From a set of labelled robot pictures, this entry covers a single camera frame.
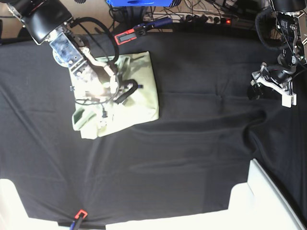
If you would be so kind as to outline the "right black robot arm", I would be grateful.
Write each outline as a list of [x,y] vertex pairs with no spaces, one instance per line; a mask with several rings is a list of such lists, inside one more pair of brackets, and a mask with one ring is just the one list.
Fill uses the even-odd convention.
[[[69,70],[71,90],[78,105],[72,115],[74,130],[80,131],[93,121],[105,126],[109,106],[124,102],[139,88],[136,80],[123,79],[116,64],[118,42],[99,20],[92,17],[74,19],[59,0],[4,0],[3,3],[35,43],[47,42],[54,60]],[[82,22],[93,22],[105,32],[115,51],[112,59],[99,61],[94,58],[86,41],[71,31]]]

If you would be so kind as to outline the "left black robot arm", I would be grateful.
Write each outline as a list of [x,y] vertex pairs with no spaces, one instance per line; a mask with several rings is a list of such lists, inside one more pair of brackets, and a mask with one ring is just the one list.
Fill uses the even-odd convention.
[[[275,29],[280,35],[279,46],[267,43],[260,30],[265,16],[275,18]],[[281,95],[281,104],[292,107],[297,103],[293,80],[307,69],[307,2],[305,0],[270,0],[268,6],[255,18],[257,35],[265,48],[279,51],[277,64],[263,62],[258,71],[251,74],[248,98],[257,100],[265,96],[267,89]]]

